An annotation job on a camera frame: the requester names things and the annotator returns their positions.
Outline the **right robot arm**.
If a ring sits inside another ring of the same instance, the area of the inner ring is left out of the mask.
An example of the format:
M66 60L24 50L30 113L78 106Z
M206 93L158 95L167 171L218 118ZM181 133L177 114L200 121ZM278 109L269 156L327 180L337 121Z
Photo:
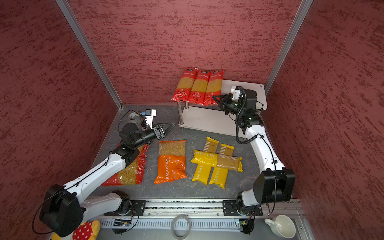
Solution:
M280 161L268 139L260 117L263 108L258 107L261 102L257 92L237 86L227 95L213 96L213 100L226 115L235 116L236 141L250 144L259 164L260 174L253 188L237 196L238 212L260 216L261 206L272 204L268 211L273 213L276 203L291 200L296 175Z

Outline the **red spaghetti bag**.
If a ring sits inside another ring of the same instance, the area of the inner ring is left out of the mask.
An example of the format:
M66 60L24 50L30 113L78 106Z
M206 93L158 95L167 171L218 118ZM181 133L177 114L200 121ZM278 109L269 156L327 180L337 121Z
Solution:
M182 74L182 77L177 85L173 97L171 98L174 102L186 102L191 92L192 86L196 79L198 69L186 68Z
M203 105L211 71L198 70L188 97L188 103Z
M211 72L203 103L204 106L217 105L213 99L213 96L219 96L221 94L223 76L223 70L216 70Z

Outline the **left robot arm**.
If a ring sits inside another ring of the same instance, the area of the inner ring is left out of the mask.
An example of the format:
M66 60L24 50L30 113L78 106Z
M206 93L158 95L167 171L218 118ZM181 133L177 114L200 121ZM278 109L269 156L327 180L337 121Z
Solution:
M119 133L119 146L110 151L103 162L65 185L55 184L47 190L39 212L40 221L52 233L65 238L82 223L105 213L133 214L130 197L121 191L97 198L89 196L114 174L132 164L140 155L141 146L165 138L174 127L175 123L156 124L141 131L135 123L125 124Z

